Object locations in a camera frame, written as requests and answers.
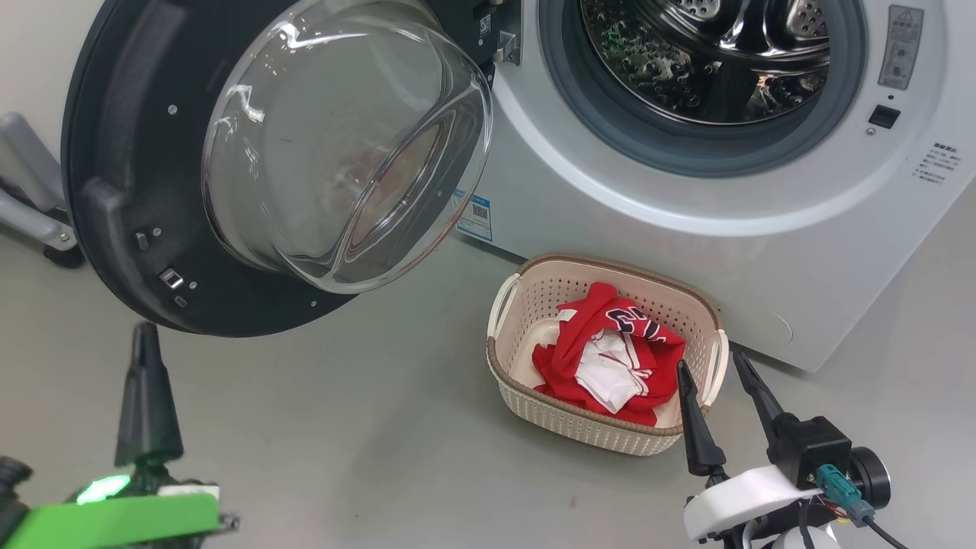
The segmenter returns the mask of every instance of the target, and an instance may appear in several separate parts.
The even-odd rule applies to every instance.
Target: blue connector
[[[822,465],[818,468],[815,483],[828,498],[847,513],[847,517],[857,528],[866,526],[865,517],[874,516],[874,507],[861,498],[861,490],[852,485],[835,466]]]

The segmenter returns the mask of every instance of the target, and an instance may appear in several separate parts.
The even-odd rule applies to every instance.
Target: open washer door
[[[137,313],[262,335],[423,259],[491,118],[481,70],[419,1],[109,0],[71,83],[65,194]]]

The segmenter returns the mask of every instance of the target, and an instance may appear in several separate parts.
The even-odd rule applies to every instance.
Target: concrete floor
[[[787,409],[824,414],[894,478],[878,521],[908,546],[968,544],[976,386],[970,188],[816,374],[760,373]],[[631,458],[511,414],[484,328],[510,259],[452,237],[396,283],[261,339],[163,330],[186,458],[218,481],[240,533],[212,547],[697,547],[680,445]],[[60,270],[0,232],[0,453],[28,462],[29,504],[111,472],[138,318],[96,275]],[[731,474],[765,464],[735,375],[709,417]],[[886,545],[838,529],[847,547]]]

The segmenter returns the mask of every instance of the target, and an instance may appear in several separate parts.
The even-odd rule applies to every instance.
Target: door hinge
[[[490,0],[497,6],[499,26],[497,63],[522,64],[522,0]]]

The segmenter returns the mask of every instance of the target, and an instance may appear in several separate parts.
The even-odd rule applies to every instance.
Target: beige plastic basket
[[[488,319],[488,363],[505,404],[516,415],[581,443],[631,455],[654,455],[681,436],[677,395],[655,408],[657,427],[592,413],[533,388],[543,379],[532,364],[536,344],[559,335],[556,306],[586,297],[590,284],[608,282],[644,313],[686,341],[684,359],[704,413],[718,395],[728,362],[728,338],[718,311],[698,291],[659,274],[566,255],[538,257],[498,292]]]

